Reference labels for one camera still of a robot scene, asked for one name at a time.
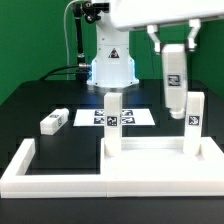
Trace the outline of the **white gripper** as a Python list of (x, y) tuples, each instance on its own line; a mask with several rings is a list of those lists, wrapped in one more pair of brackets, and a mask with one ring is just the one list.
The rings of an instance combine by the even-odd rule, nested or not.
[(197, 47), (195, 38), (201, 28), (201, 20), (224, 16), (224, 0), (110, 0), (110, 16), (113, 26), (120, 31), (144, 29), (154, 42), (154, 50), (161, 53), (157, 36), (158, 26), (183, 24), (189, 21), (187, 50)]

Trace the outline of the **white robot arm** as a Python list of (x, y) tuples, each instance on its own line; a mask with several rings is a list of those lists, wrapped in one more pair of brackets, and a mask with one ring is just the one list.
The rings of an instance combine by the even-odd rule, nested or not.
[[(188, 89), (186, 52), (195, 48), (203, 20), (224, 16), (224, 0), (90, 0), (88, 5), (86, 20), (97, 25), (97, 55), (88, 83), (121, 89), (137, 84), (129, 33), (145, 29), (162, 56), (166, 102), (169, 107), (183, 106)], [(162, 44), (158, 39), (159, 27), (184, 23), (191, 27), (185, 44)]]

